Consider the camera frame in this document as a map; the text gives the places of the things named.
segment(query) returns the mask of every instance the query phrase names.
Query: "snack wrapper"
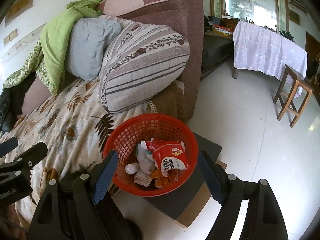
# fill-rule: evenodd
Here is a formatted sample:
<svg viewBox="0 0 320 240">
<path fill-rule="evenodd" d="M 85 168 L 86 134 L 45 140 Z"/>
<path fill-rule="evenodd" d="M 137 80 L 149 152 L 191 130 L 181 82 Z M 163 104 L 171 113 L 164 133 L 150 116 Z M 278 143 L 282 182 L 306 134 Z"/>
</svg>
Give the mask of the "snack wrapper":
<svg viewBox="0 0 320 240">
<path fill-rule="evenodd" d="M 142 186 L 148 187 L 152 181 L 149 174 L 145 174 L 142 171 L 138 171 L 134 176 L 134 182 Z"/>
<path fill-rule="evenodd" d="M 188 167 L 183 142 L 166 142 L 152 138 L 150 141 L 142 141 L 141 147 L 153 152 L 152 157 L 156 167 L 161 170 L 164 177 L 168 176 L 169 170 L 185 170 Z"/>
<path fill-rule="evenodd" d="M 178 181 L 178 170 L 169 170 L 168 177 L 164 177 L 160 170 L 155 170 L 150 177 L 156 179 L 155 186 L 162 189 Z"/>
</svg>

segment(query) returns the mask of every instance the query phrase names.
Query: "floor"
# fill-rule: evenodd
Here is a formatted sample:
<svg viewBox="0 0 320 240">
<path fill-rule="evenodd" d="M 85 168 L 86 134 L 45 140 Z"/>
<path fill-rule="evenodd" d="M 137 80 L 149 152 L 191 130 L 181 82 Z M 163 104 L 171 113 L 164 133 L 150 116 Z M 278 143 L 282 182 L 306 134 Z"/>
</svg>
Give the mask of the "floor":
<svg viewBox="0 0 320 240">
<path fill-rule="evenodd" d="M 285 114 L 276 118 L 273 104 L 279 81 L 260 72 L 240 70 L 231 76 L 232 60 L 200 84 L 189 127 L 223 147 L 219 159 L 227 173 L 241 180 L 265 178 L 278 200 L 289 240 L 298 240 L 320 207 L 320 107 L 314 96 L 293 128 Z M 297 107 L 303 98 L 294 100 Z M 115 198 L 125 217 L 142 228 L 146 240 L 205 239 L 220 210 L 212 198 L 187 229 L 156 210 L 143 198 L 121 192 Z M 247 209 L 242 202 L 232 236 L 239 239 Z"/>
</svg>

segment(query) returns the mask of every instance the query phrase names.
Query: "doorway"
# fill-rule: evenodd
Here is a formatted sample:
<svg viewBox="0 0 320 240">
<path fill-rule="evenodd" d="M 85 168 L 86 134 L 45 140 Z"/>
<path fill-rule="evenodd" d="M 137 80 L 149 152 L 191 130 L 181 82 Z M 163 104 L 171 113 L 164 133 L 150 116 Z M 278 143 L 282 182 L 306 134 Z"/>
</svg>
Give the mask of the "doorway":
<svg viewBox="0 0 320 240">
<path fill-rule="evenodd" d="M 318 63 L 316 62 L 317 55 L 320 52 L 320 42 L 316 40 L 310 33 L 307 32 L 305 50 L 308 54 L 308 65 L 306 78 L 311 79 L 318 70 Z"/>
</svg>

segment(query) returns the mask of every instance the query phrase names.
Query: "floral bedspread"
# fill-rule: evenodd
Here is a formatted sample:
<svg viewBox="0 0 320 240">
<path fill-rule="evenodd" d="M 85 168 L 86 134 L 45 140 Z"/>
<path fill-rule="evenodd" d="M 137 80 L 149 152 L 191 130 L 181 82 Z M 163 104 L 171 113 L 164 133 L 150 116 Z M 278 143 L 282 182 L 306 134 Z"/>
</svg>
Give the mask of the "floral bedspread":
<svg viewBox="0 0 320 240">
<path fill-rule="evenodd" d="M 17 137 L 19 142 L 6 155 L 6 163 L 40 141 L 48 147 L 47 157 L 31 171 L 32 195 L 15 203 L 22 227 L 29 227 L 41 192 L 50 179 L 90 171 L 102 162 L 101 149 L 113 129 L 129 118 L 152 111 L 148 103 L 142 103 L 121 114 L 109 115 L 99 103 L 98 90 L 99 79 L 90 82 L 77 79 L 1 137 L 0 143 L 11 137 Z"/>
</svg>

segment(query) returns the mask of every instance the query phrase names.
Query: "light blue pillow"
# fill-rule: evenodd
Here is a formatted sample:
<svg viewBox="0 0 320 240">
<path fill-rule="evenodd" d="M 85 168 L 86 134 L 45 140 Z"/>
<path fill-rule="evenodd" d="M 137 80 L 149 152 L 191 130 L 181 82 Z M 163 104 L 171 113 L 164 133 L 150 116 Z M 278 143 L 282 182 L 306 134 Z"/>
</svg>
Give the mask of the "light blue pillow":
<svg viewBox="0 0 320 240">
<path fill-rule="evenodd" d="M 121 32 L 121 25 L 107 19 L 81 18 L 69 38 L 65 70 L 84 80 L 99 76 L 103 52 Z"/>
</svg>

